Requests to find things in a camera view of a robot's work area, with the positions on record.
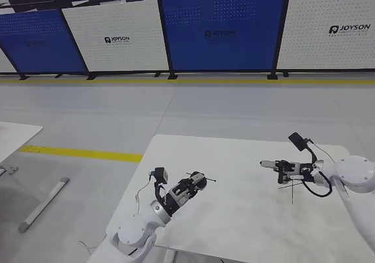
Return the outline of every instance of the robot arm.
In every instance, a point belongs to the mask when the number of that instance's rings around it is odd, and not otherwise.
[[[182,179],[162,197],[160,189],[164,188],[163,184],[167,184],[168,174],[161,167],[150,173],[150,179],[152,176],[156,180],[156,200],[142,209],[140,214],[134,214],[123,221],[110,240],[122,254],[125,254],[122,244],[132,248],[132,252],[124,256],[127,262],[143,262],[156,241],[155,230],[165,227],[174,213],[207,185],[203,173],[193,172],[189,178]]]
[[[262,160],[261,166],[277,172],[278,183],[300,180],[312,194],[318,197],[329,196],[332,187],[336,187],[355,228],[375,254],[375,162],[360,156],[349,156],[338,162],[317,160],[307,145],[310,139],[303,139],[294,133],[290,136],[290,140],[300,151],[307,149],[311,152],[312,163]],[[312,191],[306,183],[325,186],[329,188],[329,192],[320,195]],[[345,187],[357,194],[350,195]]]

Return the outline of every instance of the black frame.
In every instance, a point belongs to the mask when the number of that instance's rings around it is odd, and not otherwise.
[[[76,5],[74,7],[86,7],[86,6],[93,6],[93,5],[99,5],[100,2],[106,1],[106,0],[89,0],[86,3],[82,3],[80,5]],[[165,52],[167,55],[167,62],[168,62],[168,68],[169,70],[128,70],[128,71],[92,71],[90,72],[85,60],[83,59],[83,56],[81,54],[81,51],[79,50],[79,47],[77,46],[75,37],[69,27],[69,24],[64,17],[63,9],[68,8],[63,2],[60,0],[47,0],[44,2],[38,2],[38,3],[24,3],[24,4],[15,4],[15,5],[8,5],[8,6],[0,6],[0,9],[5,8],[13,8],[15,6],[19,5],[31,5],[36,6],[37,4],[46,4],[46,3],[54,3],[56,8],[59,10],[60,16],[62,17],[65,27],[68,31],[68,34],[70,35],[72,42],[77,50],[77,53],[83,63],[83,67],[85,69],[84,72],[21,72],[19,71],[17,65],[13,62],[11,57],[6,52],[5,48],[0,44],[0,48],[2,52],[5,54],[5,56],[8,58],[8,60],[13,65],[15,72],[0,72],[0,75],[19,75],[20,80],[26,80],[29,78],[29,76],[26,75],[56,75],[55,78],[61,77],[61,75],[67,74],[67,75],[82,75],[87,76],[87,80],[94,80],[97,76],[112,76],[112,75],[124,75],[124,74],[145,74],[145,73],[155,73],[155,78],[160,76],[161,73],[169,73],[169,80],[175,80],[177,79],[176,73],[223,73],[223,72],[230,72],[230,73],[270,73],[267,75],[268,80],[277,80],[278,76],[276,73],[282,73],[284,77],[288,77],[290,72],[375,72],[375,68],[353,68],[353,69],[284,69],[284,68],[278,68],[278,60],[279,60],[279,54],[280,54],[280,47],[282,45],[282,38],[284,33],[284,27],[286,23],[286,16],[288,14],[288,6],[289,6],[289,0],[283,1],[283,6],[281,10],[280,15],[280,24],[278,28],[278,35],[276,39],[276,47],[275,47],[275,55],[273,59],[273,66],[270,69],[259,69],[259,70],[174,70],[173,63],[171,59],[171,51],[169,46],[169,40],[168,40],[168,34],[167,34],[167,27],[165,24],[165,14],[164,14],[164,8],[163,8],[163,0],[157,0],[158,3],[158,10],[160,13],[160,20],[161,20],[161,26],[162,26],[162,33],[164,37],[164,44],[165,44]]]

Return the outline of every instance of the black cable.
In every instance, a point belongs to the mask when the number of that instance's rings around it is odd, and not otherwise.
[[[311,164],[314,164],[317,161],[316,154],[313,152],[313,150],[311,150],[310,147],[307,146],[306,149],[307,149],[307,151],[309,151],[311,153]]]
[[[128,256],[131,256],[134,252],[136,252],[137,251],[137,249],[135,249],[134,251],[132,251],[132,252],[130,252],[129,254],[128,254]]]
[[[307,188],[307,190],[314,194],[316,197],[327,197],[329,196],[332,192],[333,192],[333,187],[332,187],[332,183],[330,182],[330,180],[323,174],[323,172],[319,172],[320,175],[327,181],[327,184],[329,185],[329,192],[327,192],[326,194],[324,195],[319,195],[318,193],[314,192],[313,190],[310,189],[310,187],[308,187],[308,185],[304,182],[304,180],[302,180],[305,188]]]

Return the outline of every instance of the blue partition wall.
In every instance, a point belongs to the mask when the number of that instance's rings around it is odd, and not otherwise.
[[[58,10],[0,14],[0,44],[23,73],[85,72]]]
[[[174,70],[270,70],[283,0],[162,0]]]

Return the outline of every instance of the joyson logo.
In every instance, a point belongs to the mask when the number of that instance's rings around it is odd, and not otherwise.
[[[34,40],[34,41],[25,41],[27,47],[38,47],[40,45],[46,45],[46,41],[43,40]]]
[[[358,24],[348,26],[331,26],[329,34],[352,34],[352,33],[366,33],[371,27],[371,24]]]
[[[107,44],[129,43],[130,37],[104,37]]]
[[[210,37],[232,37],[235,36],[235,30],[206,30],[205,38]]]

